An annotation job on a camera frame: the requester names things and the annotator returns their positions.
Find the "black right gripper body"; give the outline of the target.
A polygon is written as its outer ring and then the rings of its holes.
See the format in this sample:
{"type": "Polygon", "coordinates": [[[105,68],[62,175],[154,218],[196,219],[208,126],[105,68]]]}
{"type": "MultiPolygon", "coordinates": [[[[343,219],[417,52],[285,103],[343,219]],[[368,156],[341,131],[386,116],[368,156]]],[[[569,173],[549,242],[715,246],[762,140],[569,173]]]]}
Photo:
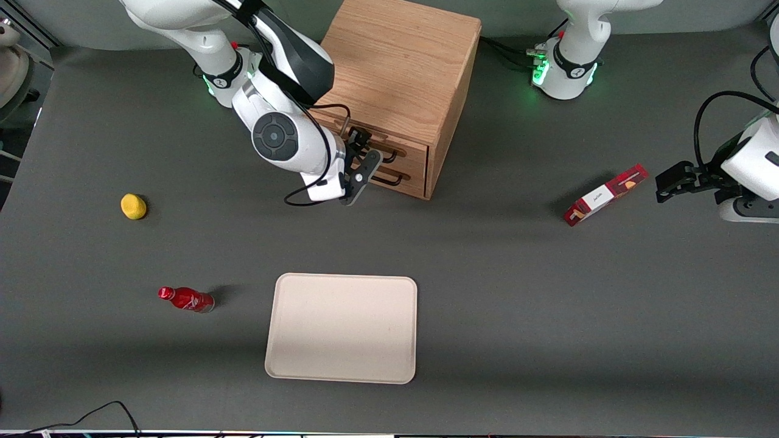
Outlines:
{"type": "Polygon", "coordinates": [[[344,141],[344,150],[345,160],[355,160],[358,157],[364,157],[370,151],[370,146],[368,148],[359,148],[358,144],[356,144],[356,127],[350,127],[344,141]]]}

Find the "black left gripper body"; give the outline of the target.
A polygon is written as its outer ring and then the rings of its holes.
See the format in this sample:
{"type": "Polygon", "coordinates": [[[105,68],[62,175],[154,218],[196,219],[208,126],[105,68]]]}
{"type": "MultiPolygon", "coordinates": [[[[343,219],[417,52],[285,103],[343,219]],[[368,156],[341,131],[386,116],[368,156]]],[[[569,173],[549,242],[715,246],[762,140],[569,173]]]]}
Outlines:
{"type": "Polygon", "coordinates": [[[697,163],[699,191],[713,190],[717,204],[735,200],[741,196],[741,185],[723,169],[724,160],[711,160],[697,163]]]}

